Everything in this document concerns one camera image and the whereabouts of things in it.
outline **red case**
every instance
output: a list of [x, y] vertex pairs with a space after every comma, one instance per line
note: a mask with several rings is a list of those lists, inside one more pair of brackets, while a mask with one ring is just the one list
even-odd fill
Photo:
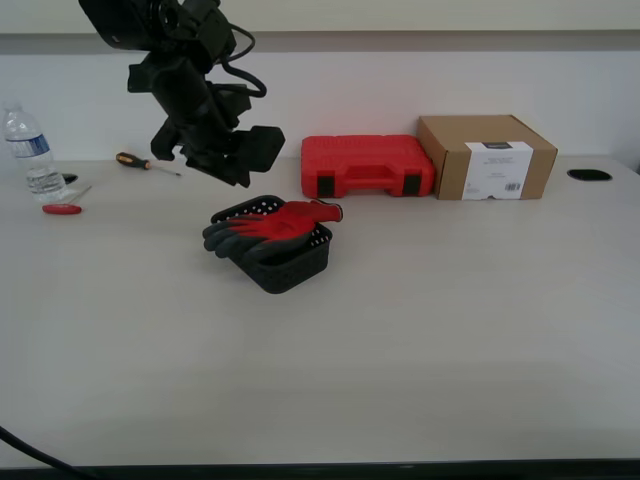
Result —
[[302, 142], [302, 192], [344, 197], [349, 190], [386, 190], [395, 197], [425, 196], [433, 163], [411, 135], [308, 137]]

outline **red glove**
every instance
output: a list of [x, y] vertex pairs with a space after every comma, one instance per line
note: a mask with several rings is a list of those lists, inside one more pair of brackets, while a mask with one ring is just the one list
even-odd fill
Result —
[[270, 215], [245, 215], [211, 225], [204, 248], [220, 258], [249, 255], [260, 261], [303, 246], [319, 222], [340, 222], [342, 208], [319, 200], [288, 202]]

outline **black cord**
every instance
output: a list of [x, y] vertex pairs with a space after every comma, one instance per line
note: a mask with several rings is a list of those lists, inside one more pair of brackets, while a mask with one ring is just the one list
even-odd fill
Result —
[[263, 98], [267, 96], [267, 86], [264, 83], [262, 83], [260, 80], [258, 80], [256, 77], [251, 75], [249, 72], [245, 72], [244, 70], [240, 70], [239, 68], [235, 68], [229, 65], [229, 57], [221, 58], [220, 64], [222, 65], [222, 68], [224, 69], [224, 71], [227, 72], [229, 75], [233, 75], [234, 77], [238, 77], [238, 78], [241, 78], [242, 80], [246, 80], [247, 82], [251, 83], [254, 87], [257, 88], [257, 90], [251, 90], [247, 87], [241, 87], [239, 85], [229, 85], [229, 84], [216, 85], [216, 87], [218, 87], [220, 90], [243, 93], [245, 95], [248, 95], [250, 97], [255, 97], [255, 98]]
[[251, 44], [247, 48], [245, 48], [242, 52], [236, 53], [235, 55], [231, 55], [229, 57], [227, 61], [231, 63], [231, 62], [235, 62], [239, 58], [244, 57], [245, 55], [248, 55], [249, 52], [251, 52], [251, 50], [254, 49], [254, 47], [256, 46], [256, 37], [251, 35], [251, 33], [247, 32], [244, 28], [240, 28], [237, 25], [234, 25], [233, 23], [229, 24], [229, 26], [231, 27], [231, 30], [235, 30], [236, 32], [241, 33], [251, 41]]
[[57, 458], [53, 458], [52, 456], [47, 455], [46, 453], [41, 452], [40, 450], [37, 450], [36, 448], [23, 442], [18, 437], [16, 437], [15, 435], [8, 432], [2, 427], [0, 427], [0, 440], [5, 442], [7, 445], [15, 448], [19, 452], [22, 452], [25, 455], [35, 460], [38, 460], [39, 462], [47, 464], [50, 467], [53, 467], [57, 470], [66, 472], [69, 475], [72, 475], [76, 478], [81, 478], [83, 480], [99, 480], [99, 477], [96, 477], [95, 475], [91, 475], [89, 473], [78, 470], [77, 468], [62, 462]]

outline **brown box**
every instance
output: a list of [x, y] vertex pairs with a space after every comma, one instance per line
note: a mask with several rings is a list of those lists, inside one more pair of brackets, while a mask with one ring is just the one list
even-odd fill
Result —
[[[513, 115], [420, 117], [418, 138], [435, 165], [434, 191], [440, 200], [540, 198], [558, 154]], [[515, 152], [511, 163], [509, 152]], [[468, 178], [472, 171], [478, 185]]]

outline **white label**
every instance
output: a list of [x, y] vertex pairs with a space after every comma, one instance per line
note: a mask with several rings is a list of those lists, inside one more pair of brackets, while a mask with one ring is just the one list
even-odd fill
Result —
[[533, 148], [524, 142], [467, 143], [471, 161], [463, 200], [519, 199]]
[[16, 158], [39, 157], [49, 151], [49, 144], [44, 135], [31, 140], [7, 140]]

